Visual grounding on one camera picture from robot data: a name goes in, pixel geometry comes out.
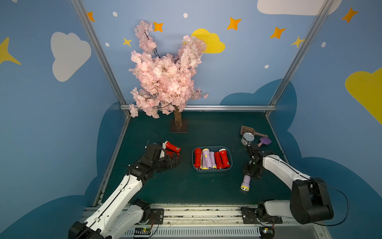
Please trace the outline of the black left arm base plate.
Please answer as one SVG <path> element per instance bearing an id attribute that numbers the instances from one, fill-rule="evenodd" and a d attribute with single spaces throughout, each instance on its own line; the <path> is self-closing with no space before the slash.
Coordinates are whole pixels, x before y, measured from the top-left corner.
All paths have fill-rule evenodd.
<path id="1" fill-rule="evenodd" d="M 141 225 L 162 225 L 164 221 L 164 209 L 145 209 L 139 224 Z"/>

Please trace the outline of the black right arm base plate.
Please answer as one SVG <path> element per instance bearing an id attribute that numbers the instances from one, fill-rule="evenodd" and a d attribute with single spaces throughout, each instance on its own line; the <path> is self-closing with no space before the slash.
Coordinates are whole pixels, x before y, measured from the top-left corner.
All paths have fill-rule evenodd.
<path id="1" fill-rule="evenodd" d="M 279 216 L 270 216 L 265 209 L 241 207 L 242 220 L 244 224 L 282 224 L 283 220 Z"/>

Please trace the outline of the red flashlight group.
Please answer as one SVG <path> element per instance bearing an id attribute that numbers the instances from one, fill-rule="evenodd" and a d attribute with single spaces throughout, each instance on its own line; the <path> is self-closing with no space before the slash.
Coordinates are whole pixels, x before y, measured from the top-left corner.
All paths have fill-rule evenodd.
<path id="1" fill-rule="evenodd" d="M 202 149 L 196 148 L 194 153 L 195 153 L 194 167 L 195 167 L 195 169 L 200 170 L 202 168 Z"/>

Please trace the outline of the light purple flashlight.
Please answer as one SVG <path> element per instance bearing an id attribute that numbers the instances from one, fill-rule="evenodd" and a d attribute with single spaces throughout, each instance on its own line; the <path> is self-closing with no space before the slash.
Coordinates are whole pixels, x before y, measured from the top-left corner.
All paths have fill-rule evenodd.
<path id="1" fill-rule="evenodd" d="M 215 156 L 214 152 L 210 152 L 210 159 L 211 159 L 211 164 L 212 164 L 212 169 L 217 169 L 216 161 L 215 161 Z"/>

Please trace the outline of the teal plastic storage box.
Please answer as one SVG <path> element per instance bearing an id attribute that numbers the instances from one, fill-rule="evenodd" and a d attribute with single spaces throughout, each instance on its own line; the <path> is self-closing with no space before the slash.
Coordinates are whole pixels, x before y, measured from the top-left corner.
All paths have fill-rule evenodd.
<path id="1" fill-rule="evenodd" d="M 220 149 L 225 148 L 227 150 L 227 156 L 228 156 L 229 163 L 230 163 L 231 167 L 233 166 L 233 161 L 232 161 L 232 156 L 231 156 L 230 150 L 227 147 L 225 147 L 225 146 L 200 146 L 200 147 L 196 147 L 196 148 L 201 148 L 202 150 L 205 149 L 205 148 L 208 148 L 210 150 L 210 152 L 211 151 L 217 152 Z M 193 151 L 192 151 L 192 166 L 193 166 L 193 168 L 194 168 L 194 170 L 196 172 L 198 172 L 198 173 L 219 173 L 219 172 L 226 172 L 226 171 L 231 169 L 231 167 L 227 168 L 227 169 L 208 169 L 208 170 L 202 170 L 202 169 L 198 170 L 198 169 L 195 169 L 195 167 L 194 167 L 194 163 L 195 163 L 195 153 L 194 153 L 194 151 L 195 151 L 196 148 L 194 148 Z"/>

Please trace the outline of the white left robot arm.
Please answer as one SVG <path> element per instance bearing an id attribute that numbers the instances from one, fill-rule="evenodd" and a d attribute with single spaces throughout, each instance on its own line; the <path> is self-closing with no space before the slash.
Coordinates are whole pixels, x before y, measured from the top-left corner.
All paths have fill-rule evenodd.
<path id="1" fill-rule="evenodd" d="M 150 180 L 155 172 L 177 167 L 181 149 L 168 141 L 150 144 L 133 164 L 108 199 L 83 223 L 75 222 L 69 229 L 70 239 L 119 239 L 138 223 L 154 222 L 150 204 L 129 201 Z"/>

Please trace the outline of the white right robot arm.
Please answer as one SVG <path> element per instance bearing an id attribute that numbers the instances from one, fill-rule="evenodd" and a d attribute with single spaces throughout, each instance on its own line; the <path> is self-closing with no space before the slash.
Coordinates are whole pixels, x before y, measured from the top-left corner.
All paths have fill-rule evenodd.
<path id="1" fill-rule="evenodd" d="M 258 146 L 246 146 L 249 161 L 243 165 L 241 190 L 248 192 L 252 179 L 261 179 L 264 170 L 273 173 L 291 191 L 289 200 L 268 200 L 256 209 L 260 223 L 275 223 L 278 218 L 295 219 L 304 225 L 331 220 L 334 217 L 326 183 L 303 174 L 274 154 L 266 154 Z"/>

